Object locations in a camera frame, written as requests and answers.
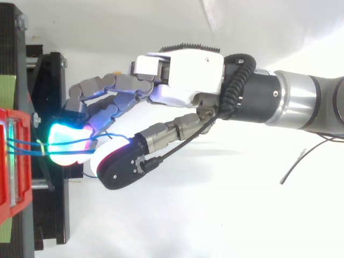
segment white background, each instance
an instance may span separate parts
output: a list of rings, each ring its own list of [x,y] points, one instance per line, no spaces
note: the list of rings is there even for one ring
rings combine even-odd
[[[343,1],[15,2],[29,17],[27,44],[44,44],[45,52],[68,59],[69,86],[126,72],[137,55],[180,42],[218,46],[225,55],[245,52],[259,68],[344,75]],[[143,103],[110,131],[131,137],[189,112]],[[343,257],[344,146],[323,145],[279,185],[300,152],[320,141],[300,131],[218,121],[127,188],[72,180],[70,240],[45,241],[36,255]],[[84,170],[90,173],[89,164]]]

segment black cable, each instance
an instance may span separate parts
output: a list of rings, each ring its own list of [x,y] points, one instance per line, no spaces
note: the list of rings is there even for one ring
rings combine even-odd
[[[294,170],[294,168],[297,166],[297,164],[300,163],[301,160],[303,160],[304,157],[306,157],[308,154],[310,154],[313,150],[315,150],[317,147],[319,147],[320,145],[333,140],[334,138],[331,139],[326,139],[325,141],[322,141],[321,143],[315,145],[313,148],[311,148],[310,150],[308,150],[302,157],[298,158],[298,160],[292,165],[292,167],[288,170],[288,172],[283,176],[283,178],[281,179],[281,181],[279,182],[280,184],[284,184],[285,181],[288,179],[288,177],[290,176],[291,172]]]
[[[85,172],[83,172],[83,175],[86,177],[89,177],[89,178],[98,178],[97,176],[90,176],[90,175],[86,174]]]
[[[108,132],[107,132],[106,130],[105,130],[105,133],[108,134]],[[109,135],[108,135],[108,137],[109,137],[111,140],[113,139],[113,137],[111,137],[111,136],[109,136]]]
[[[183,148],[186,144],[188,144],[189,142],[191,142],[194,138],[198,137],[205,129],[208,128],[208,126],[210,126],[212,123],[214,123],[216,121],[216,119],[218,119],[219,117],[221,117],[222,114],[217,114],[216,116],[214,116],[213,118],[211,118],[207,123],[205,123],[196,133],[194,133],[192,136],[188,137],[185,141],[183,141],[181,144],[179,144],[177,147],[173,148],[172,150],[170,150],[169,152],[165,153],[165,155],[162,155],[160,157],[161,162],[163,160],[165,160],[166,158],[170,157],[172,154],[176,153],[178,150],[180,150],[181,148]]]
[[[234,112],[231,112],[228,114],[228,117],[231,117]],[[178,150],[183,148],[185,145],[187,145],[189,142],[191,142],[194,138],[198,137],[205,129],[208,128],[211,124],[213,124],[216,119],[222,117],[225,114],[219,113],[213,118],[211,118],[207,123],[205,123],[197,132],[195,132],[192,136],[187,138],[184,142],[179,144],[177,147],[173,148],[169,152],[165,153],[165,155],[158,156],[158,157],[153,157],[149,160],[146,160],[141,163],[141,167],[145,173],[148,173],[152,171],[153,169],[157,168],[160,163],[162,163],[166,158],[170,157],[172,154],[176,153]]]
[[[238,104],[239,97],[242,95],[243,88],[256,68],[256,61],[250,55],[234,54],[226,56],[225,64],[240,64],[240,68],[233,76],[225,76],[225,81],[221,87],[220,113],[233,112]]]
[[[340,140],[340,141],[334,140],[334,139],[341,139],[341,138],[338,138],[336,135],[331,135],[331,137],[333,137],[333,139],[331,139],[331,138],[327,138],[327,137],[324,136],[324,134],[322,134],[322,133],[315,133],[315,134],[318,135],[318,136],[320,136],[320,137],[322,137],[322,138],[325,139],[325,140],[329,140],[329,141],[331,141],[331,142],[338,142],[338,143],[340,143],[340,144],[344,144],[344,140]]]
[[[198,137],[206,128],[208,128],[208,126],[213,124],[216,121],[216,119],[222,118],[228,120],[235,113],[239,97],[242,95],[243,92],[243,88],[247,80],[255,70],[256,61],[250,55],[235,54],[225,57],[224,63],[237,63],[241,66],[233,76],[228,76],[225,82],[223,82],[222,84],[218,114],[211,118],[196,133],[187,138],[184,142],[182,142],[169,152],[165,153],[165,155],[153,157],[149,160],[142,162],[141,167],[145,173],[148,173],[153,169],[157,168],[159,164],[162,163],[166,158],[170,157],[172,154],[176,153],[178,150],[180,150],[189,142],[191,142],[194,138]]]

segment metal rod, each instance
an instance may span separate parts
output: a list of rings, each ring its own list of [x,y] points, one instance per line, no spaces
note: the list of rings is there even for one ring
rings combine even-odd
[[[45,179],[33,179],[32,190],[48,189],[48,184]]]
[[[26,58],[26,68],[34,69],[38,58]]]

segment black metal bracket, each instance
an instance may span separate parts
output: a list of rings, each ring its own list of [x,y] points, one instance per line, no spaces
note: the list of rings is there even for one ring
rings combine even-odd
[[[65,69],[60,53],[43,54],[42,46],[26,46],[27,57],[37,58],[34,67],[27,67],[28,91],[32,112],[41,118],[32,126],[33,139],[46,142],[52,118],[66,101]],[[35,250],[43,250],[43,239],[56,239],[58,245],[69,240],[68,179],[82,178],[83,166],[61,167],[49,157],[32,157],[32,178],[45,178],[52,188],[33,190]]]

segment screw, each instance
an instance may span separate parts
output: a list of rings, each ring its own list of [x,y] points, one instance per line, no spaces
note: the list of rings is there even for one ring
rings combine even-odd
[[[68,61],[65,58],[61,59],[61,68],[66,69],[68,67]]]
[[[21,14],[17,17],[17,19],[15,20],[15,25],[18,29],[20,29],[21,31],[26,31],[27,30],[27,16],[24,14]]]
[[[42,119],[38,116],[37,113],[32,114],[32,124],[34,128],[37,128],[39,124],[42,122]]]

